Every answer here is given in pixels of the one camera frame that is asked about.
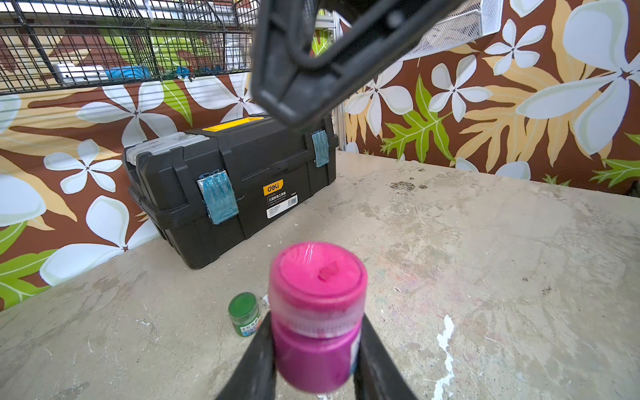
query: concrete table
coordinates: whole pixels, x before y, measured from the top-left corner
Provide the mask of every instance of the concrete table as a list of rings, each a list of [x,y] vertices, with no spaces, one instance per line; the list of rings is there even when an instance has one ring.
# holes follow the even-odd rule
[[[270,260],[314,240],[364,261],[367,315],[418,398],[449,375],[446,316],[444,399],[638,398],[640,200],[342,152],[337,168],[201,270],[155,239],[1,312],[0,397],[212,399],[250,341],[229,300],[265,295]],[[317,399],[282,380],[276,398]]]

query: wall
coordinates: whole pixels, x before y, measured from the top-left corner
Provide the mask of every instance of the wall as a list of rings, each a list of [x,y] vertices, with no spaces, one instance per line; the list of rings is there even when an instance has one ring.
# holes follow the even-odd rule
[[[0,96],[0,310],[157,236],[123,148],[262,110],[248,74]]]
[[[347,149],[624,193],[640,177],[639,15],[631,0],[505,0],[500,33],[352,96]]]

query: white mesh basket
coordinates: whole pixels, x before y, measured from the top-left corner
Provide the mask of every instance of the white mesh basket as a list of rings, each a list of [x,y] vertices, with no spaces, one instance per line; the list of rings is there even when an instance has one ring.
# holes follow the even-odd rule
[[[422,36],[401,61],[453,49],[500,30],[503,0],[467,0]]]

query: white paint splatter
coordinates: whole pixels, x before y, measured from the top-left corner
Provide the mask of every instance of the white paint splatter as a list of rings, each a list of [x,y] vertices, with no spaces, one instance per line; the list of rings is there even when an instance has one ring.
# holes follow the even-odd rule
[[[444,366],[447,369],[447,376],[440,378],[436,382],[436,387],[433,390],[433,397],[431,400],[442,400],[442,395],[444,394],[443,386],[449,386],[449,382],[451,382],[451,379],[454,377],[452,365],[453,357],[447,351],[447,347],[449,347],[449,339],[451,339],[451,335],[453,334],[453,328],[453,320],[447,314],[444,317],[444,331],[442,333],[439,333],[437,336],[438,345],[440,345],[440,348],[443,349],[445,353],[447,353],[447,358],[444,361]]]

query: white flower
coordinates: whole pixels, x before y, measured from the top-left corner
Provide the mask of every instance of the white flower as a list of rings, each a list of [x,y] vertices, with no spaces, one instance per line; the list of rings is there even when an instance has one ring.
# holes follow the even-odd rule
[[[599,0],[576,7],[564,27],[564,49],[583,63],[611,73],[545,88],[523,101],[516,112],[535,119],[564,115],[610,83],[574,124],[576,140],[587,153],[602,150],[627,111],[629,81],[640,84],[640,53],[630,63],[625,55],[628,20],[622,0]]]
[[[520,18],[538,8],[544,0],[510,0],[509,4]]]
[[[460,157],[456,158],[456,169],[479,172],[475,165]],[[495,174],[499,177],[531,180],[531,169],[529,168],[529,163],[526,163],[524,161],[506,163],[505,165],[498,168]]]
[[[249,102],[251,91],[246,87],[248,78],[248,72],[229,75],[236,94],[231,93],[216,76],[198,77],[193,81],[185,79],[184,86],[193,100],[202,108],[221,109],[235,104],[222,118],[220,121],[222,123],[242,118],[244,109],[249,114],[264,112],[262,107]]]
[[[369,106],[367,112],[367,124],[374,136],[380,133],[382,128],[382,107],[380,104],[380,96],[384,99],[389,109],[398,115],[407,114],[413,110],[413,99],[409,91],[402,86],[384,87],[398,75],[402,69],[403,62],[397,61],[389,68],[385,69],[375,81],[371,80],[367,83],[363,93],[358,93],[347,101],[344,106],[345,111],[349,114],[360,114]]]
[[[467,104],[462,97],[474,103],[485,101],[491,97],[491,91],[480,86],[460,88],[460,86],[471,78],[471,75],[476,71],[476,67],[475,56],[464,57],[458,62],[456,84],[451,84],[451,77],[449,76],[447,67],[443,63],[436,65],[431,71],[431,82],[433,86],[444,89],[446,92],[438,93],[431,98],[431,101],[429,101],[429,111],[433,113],[441,111],[444,106],[447,105],[449,97],[451,97],[453,117],[456,121],[460,122],[467,112]]]
[[[356,154],[360,153],[358,144],[354,141],[347,143],[347,145],[344,147],[344,151],[346,151],[347,153],[356,153]]]
[[[0,227],[28,221],[47,210],[36,189],[13,175],[0,173],[0,193]]]
[[[95,122],[96,124],[106,124],[131,118],[122,133],[122,145],[124,147],[130,147],[147,140],[147,136],[140,126],[140,120],[143,120],[158,136],[166,136],[178,131],[170,117],[164,114],[146,112],[157,108],[164,101],[164,91],[160,82],[144,82],[140,84],[137,108],[134,106],[129,92],[121,84],[103,86],[102,91],[124,109],[109,103],[96,101],[83,106],[78,110],[76,116],[81,120]]]
[[[94,234],[115,246],[74,243],[56,250],[40,268],[40,276],[49,285],[61,284],[122,254],[125,247],[132,249],[159,235],[153,222],[147,220],[125,242],[129,210],[123,202],[106,196],[96,198],[89,206],[86,224]]]
[[[18,95],[0,96],[0,134],[11,126],[20,111],[21,103]]]
[[[67,153],[53,153],[44,157],[44,166],[52,171],[80,170],[60,182],[62,191],[67,195],[84,189],[87,174],[90,174],[102,189],[113,193],[116,191],[116,182],[109,175],[100,172],[114,172],[122,165],[122,161],[106,160],[91,165],[99,153],[100,148],[96,142],[88,139],[78,145],[78,154],[82,163]]]
[[[507,72],[511,66],[512,58],[516,60],[516,64],[520,68],[533,67],[540,59],[540,54],[535,51],[520,50],[520,48],[539,42],[545,35],[545,30],[547,27],[544,25],[534,26],[526,31],[516,43],[516,24],[511,19],[507,20],[502,28],[502,38],[507,44],[497,42],[484,50],[486,54],[506,54],[493,66],[493,74],[502,75]]]

